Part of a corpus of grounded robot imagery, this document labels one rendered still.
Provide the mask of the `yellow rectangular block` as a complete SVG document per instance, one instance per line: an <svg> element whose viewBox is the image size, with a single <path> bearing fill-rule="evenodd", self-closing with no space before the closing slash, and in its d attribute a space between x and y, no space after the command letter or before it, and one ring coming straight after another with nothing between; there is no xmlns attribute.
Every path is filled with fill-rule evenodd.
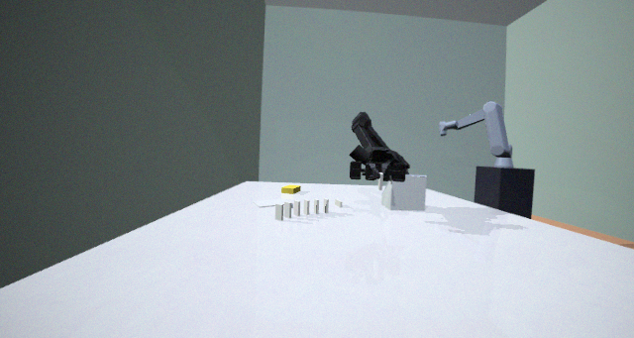
<svg viewBox="0 0 634 338"><path fill-rule="evenodd" d="M287 185L281 188L281 193L294 194L299 192L301 189L301 185Z"/></svg>

